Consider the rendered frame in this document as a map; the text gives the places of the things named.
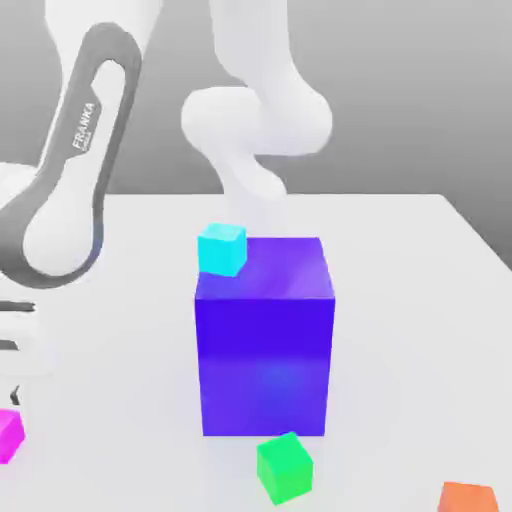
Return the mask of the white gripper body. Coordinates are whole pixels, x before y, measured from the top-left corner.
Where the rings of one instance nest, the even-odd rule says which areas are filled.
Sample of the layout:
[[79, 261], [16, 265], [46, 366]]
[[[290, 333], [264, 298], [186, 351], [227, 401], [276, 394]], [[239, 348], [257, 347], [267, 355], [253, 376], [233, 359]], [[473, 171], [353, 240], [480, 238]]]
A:
[[27, 379], [21, 376], [0, 375], [0, 409], [25, 409]]

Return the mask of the small magenta cube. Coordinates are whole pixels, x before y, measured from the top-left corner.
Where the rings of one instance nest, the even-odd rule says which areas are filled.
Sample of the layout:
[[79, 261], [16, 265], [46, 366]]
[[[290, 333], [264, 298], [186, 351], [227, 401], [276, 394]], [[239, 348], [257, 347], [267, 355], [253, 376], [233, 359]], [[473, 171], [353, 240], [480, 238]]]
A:
[[25, 430], [20, 412], [0, 409], [0, 464], [8, 464], [24, 440]]

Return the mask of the small cyan cube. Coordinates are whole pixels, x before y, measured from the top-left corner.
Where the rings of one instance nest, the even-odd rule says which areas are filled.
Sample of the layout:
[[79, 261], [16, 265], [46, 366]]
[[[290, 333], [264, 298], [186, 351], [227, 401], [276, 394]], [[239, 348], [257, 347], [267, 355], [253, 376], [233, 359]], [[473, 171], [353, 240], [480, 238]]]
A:
[[210, 223], [198, 235], [199, 271], [235, 277], [247, 261], [246, 228]]

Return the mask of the small green cube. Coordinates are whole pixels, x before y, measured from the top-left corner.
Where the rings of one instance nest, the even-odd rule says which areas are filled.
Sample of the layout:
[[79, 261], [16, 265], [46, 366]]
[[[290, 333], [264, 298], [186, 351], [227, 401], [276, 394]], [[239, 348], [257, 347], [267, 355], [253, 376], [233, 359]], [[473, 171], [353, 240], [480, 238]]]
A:
[[260, 443], [256, 448], [257, 477], [274, 505], [312, 490], [314, 462], [295, 432]]

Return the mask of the small orange cube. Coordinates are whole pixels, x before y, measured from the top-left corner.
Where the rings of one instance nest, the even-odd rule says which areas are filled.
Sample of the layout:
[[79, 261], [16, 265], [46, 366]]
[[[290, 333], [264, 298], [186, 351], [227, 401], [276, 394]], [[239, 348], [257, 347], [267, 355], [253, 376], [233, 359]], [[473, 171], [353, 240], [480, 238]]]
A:
[[499, 512], [499, 505], [490, 486], [445, 482], [437, 512]]

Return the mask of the large blue box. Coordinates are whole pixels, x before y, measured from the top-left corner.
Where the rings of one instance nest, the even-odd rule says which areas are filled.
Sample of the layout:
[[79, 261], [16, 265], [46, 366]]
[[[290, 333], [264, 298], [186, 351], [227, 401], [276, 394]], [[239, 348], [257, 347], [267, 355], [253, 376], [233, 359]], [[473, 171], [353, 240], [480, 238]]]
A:
[[335, 306], [317, 237], [251, 238], [237, 276], [201, 273], [195, 324], [204, 435], [323, 435]]

